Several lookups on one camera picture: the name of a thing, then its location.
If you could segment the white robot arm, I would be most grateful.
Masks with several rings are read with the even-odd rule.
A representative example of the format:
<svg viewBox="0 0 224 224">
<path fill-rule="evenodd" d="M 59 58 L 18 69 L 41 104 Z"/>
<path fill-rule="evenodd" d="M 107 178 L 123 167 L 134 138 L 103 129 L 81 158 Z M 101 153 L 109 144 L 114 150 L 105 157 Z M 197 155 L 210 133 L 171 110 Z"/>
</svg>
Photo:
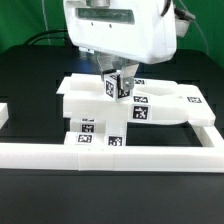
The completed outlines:
<svg viewBox="0 0 224 224">
<path fill-rule="evenodd" d="M 173 0 L 63 0 L 63 8 L 72 43 L 94 51 L 102 72 L 119 69 L 123 90 L 139 64 L 170 60 L 195 20 Z"/>
</svg>

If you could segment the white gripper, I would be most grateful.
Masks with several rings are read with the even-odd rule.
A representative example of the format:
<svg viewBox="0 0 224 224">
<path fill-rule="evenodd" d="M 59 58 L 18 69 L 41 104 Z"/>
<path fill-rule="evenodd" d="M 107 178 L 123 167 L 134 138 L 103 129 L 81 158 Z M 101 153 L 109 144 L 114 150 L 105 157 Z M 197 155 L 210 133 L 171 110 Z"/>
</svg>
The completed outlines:
<svg viewBox="0 0 224 224">
<path fill-rule="evenodd" d="M 63 0 L 63 7 L 72 43 L 102 52 L 96 54 L 101 79 L 120 68 L 117 56 L 155 64 L 170 60 L 176 51 L 172 0 L 110 0 L 99 8 L 87 0 Z M 122 90 L 134 87 L 138 62 L 121 66 Z"/>
</svg>

